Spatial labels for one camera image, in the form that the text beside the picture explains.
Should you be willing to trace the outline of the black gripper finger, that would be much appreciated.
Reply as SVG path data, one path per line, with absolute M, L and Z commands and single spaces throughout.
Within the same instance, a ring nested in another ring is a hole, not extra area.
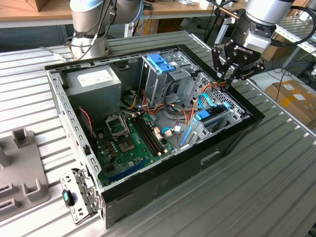
M 263 72 L 266 68 L 262 61 L 231 63 L 230 66 L 233 66 L 234 69 L 230 77 L 226 80 L 226 89 L 228 89 L 234 81 L 246 80 Z
M 217 71 L 217 77 L 223 79 L 228 69 L 233 65 L 235 60 L 235 43 L 226 42 L 225 44 L 215 44 L 212 47 L 211 53 L 213 58 L 214 69 Z M 224 51 L 226 61 L 222 63 L 220 55 Z

